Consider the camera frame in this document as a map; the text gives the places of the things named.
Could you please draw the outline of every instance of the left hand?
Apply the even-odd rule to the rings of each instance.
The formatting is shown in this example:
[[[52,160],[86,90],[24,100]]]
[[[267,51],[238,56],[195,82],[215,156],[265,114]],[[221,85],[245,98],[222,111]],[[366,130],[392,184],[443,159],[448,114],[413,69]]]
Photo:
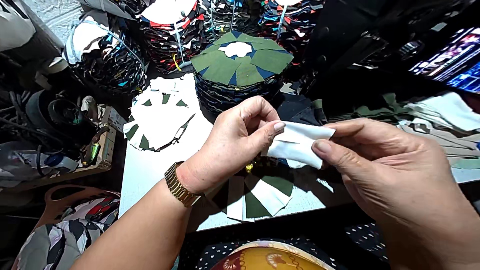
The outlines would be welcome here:
[[[180,183],[200,193],[225,181],[270,146],[285,123],[263,97],[221,113],[202,148],[177,168]]]

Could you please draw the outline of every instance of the fingernail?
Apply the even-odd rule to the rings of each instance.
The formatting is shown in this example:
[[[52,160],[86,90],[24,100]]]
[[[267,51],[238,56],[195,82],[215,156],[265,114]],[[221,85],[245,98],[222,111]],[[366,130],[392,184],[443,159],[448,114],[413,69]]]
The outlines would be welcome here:
[[[285,127],[285,123],[284,123],[284,122],[278,122],[278,123],[276,123],[276,124],[273,125],[273,129],[275,129],[275,132],[279,132],[279,131],[282,130],[284,127]]]
[[[325,140],[316,140],[313,147],[324,154],[329,154],[332,151],[332,147]]]

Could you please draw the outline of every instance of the white table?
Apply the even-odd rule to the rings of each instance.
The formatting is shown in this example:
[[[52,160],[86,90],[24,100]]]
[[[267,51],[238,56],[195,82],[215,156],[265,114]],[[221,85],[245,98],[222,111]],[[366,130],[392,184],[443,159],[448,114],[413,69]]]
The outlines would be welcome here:
[[[189,98],[196,98],[194,86],[182,91],[185,91]],[[188,104],[191,104],[196,115],[178,144],[171,145],[160,152],[140,151],[128,144],[123,172],[120,216],[160,181],[174,162],[185,161],[191,157],[208,138],[212,124],[203,117],[198,102],[190,100]],[[303,174],[304,171],[300,170],[296,173],[292,199],[274,217],[353,202],[343,185],[330,183],[330,187],[326,187],[317,182],[316,177],[311,174]],[[452,173],[458,183],[480,179],[480,170],[452,169]],[[213,207],[206,199],[202,199],[193,208],[187,230],[201,231],[239,223],[237,220],[227,218],[225,213]]]

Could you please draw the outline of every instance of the white paper circle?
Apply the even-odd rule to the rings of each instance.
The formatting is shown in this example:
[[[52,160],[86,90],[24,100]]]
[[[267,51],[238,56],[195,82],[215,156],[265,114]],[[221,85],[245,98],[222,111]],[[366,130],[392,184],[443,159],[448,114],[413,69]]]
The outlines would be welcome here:
[[[232,42],[225,47],[218,48],[218,50],[222,50],[227,57],[234,55],[244,57],[247,53],[252,52],[252,46],[245,42]]]

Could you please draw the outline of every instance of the yellow patterned fabric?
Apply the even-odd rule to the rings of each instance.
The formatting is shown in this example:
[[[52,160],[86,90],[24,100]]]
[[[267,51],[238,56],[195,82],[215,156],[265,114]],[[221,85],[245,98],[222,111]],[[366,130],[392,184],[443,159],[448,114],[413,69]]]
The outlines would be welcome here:
[[[333,270],[301,249],[273,241],[257,241],[243,245],[212,267],[212,270],[266,269]]]

